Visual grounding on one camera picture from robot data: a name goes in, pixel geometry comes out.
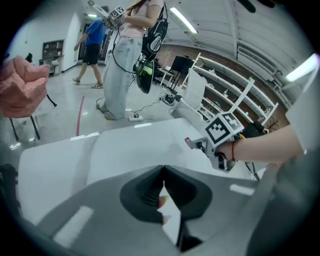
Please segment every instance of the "man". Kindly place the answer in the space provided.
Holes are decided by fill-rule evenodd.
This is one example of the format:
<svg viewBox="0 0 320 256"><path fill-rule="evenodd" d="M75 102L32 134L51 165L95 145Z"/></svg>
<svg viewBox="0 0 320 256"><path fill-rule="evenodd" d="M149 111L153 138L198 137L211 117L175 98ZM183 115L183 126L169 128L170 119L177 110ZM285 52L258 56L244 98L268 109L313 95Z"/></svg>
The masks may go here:
<svg viewBox="0 0 320 256"><path fill-rule="evenodd" d="M107 6L102 6L101 8L104 9L106 12L109 11L109 8ZM80 80L87 70L87 65L91 65L94 71L95 78L97 80L97 84L92 85L91 87L94 89L103 87L101 81L101 74L98 69L98 56L102 53L103 38L106 34L107 29L106 26L107 24L105 20L103 20L100 17L96 18L87 28L86 32L83 34L79 42L74 47L74 51L78 50L80 44L86 40L86 50L84 59L82 61L80 74L78 77L72 79L77 85L80 84Z"/></svg>

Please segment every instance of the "pink top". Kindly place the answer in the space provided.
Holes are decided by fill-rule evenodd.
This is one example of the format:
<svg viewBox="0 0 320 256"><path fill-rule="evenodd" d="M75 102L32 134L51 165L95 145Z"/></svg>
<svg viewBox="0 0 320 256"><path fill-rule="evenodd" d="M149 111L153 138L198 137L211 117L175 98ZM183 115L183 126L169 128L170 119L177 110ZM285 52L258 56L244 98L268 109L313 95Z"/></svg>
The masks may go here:
<svg viewBox="0 0 320 256"><path fill-rule="evenodd" d="M161 9L164 7L164 0L147 0L138 10L132 10L131 16L145 16L149 6L159 6ZM145 29L132 24L127 24L123 31L120 33L121 37L127 38L142 38L145 34Z"/></svg>

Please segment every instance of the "black shorts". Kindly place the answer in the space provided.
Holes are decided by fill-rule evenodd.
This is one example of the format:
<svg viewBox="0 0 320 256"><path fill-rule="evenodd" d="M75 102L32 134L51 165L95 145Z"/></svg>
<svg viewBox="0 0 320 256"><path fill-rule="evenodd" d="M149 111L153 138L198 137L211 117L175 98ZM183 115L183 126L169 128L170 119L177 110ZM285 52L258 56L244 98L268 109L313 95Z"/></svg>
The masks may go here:
<svg viewBox="0 0 320 256"><path fill-rule="evenodd" d="M87 65L98 64L99 51L100 44L89 44L85 49L82 63L87 63Z"/></svg>

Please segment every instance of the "floor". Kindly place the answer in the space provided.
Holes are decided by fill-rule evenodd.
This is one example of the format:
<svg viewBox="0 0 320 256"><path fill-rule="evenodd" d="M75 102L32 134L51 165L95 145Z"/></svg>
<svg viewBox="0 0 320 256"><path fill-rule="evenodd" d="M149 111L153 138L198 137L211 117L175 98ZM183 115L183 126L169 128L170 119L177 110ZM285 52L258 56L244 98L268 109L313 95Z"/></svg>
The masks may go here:
<svg viewBox="0 0 320 256"><path fill-rule="evenodd" d="M49 78L46 85L47 92L57 107L54 108L45 98L33 114L40 140L36 139L30 118L13 119L19 136L18 142L10 120L0 118L0 165L11 164L18 170L20 156L24 150L75 137L77 130L78 135L88 135L137 124L129 122L128 117L133 114L129 111L126 111L126 118L123 120L106 120L104 115L96 109L96 100L103 97L104 92L102 89L91 88L91 85L95 84L93 69L88 68L81 79L81 85L75 85L72 78L79 72L80 66L76 66L66 73ZM144 94L134 81L128 91L126 109L137 111L151 105L159 99L162 92L169 93L159 85L152 84L149 94ZM169 106L163 102L146 107L139 114L143 116L144 123L172 119Z"/></svg>

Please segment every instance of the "ceiling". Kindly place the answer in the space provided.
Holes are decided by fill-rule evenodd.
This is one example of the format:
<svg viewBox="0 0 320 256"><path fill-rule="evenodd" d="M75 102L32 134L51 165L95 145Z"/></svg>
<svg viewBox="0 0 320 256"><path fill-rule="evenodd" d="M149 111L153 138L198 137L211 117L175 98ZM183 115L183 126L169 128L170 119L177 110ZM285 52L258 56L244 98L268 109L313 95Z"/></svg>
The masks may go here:
<svg viewBox="0 0 320 256"><path fill-rule="evenodd" d="M165 44L198 48L237 61L238 47L246 46L267 61L284 77L314 51L303 31L287 12L277 5L268 8L250 0L255 13L248 12L237 0L165 0L168 19ZM128 7L136 0L95 0L110 9ZM90 9L82 0L85 13ZM188 28L170 11L176 7L193 25L198 34Z"/></svg>

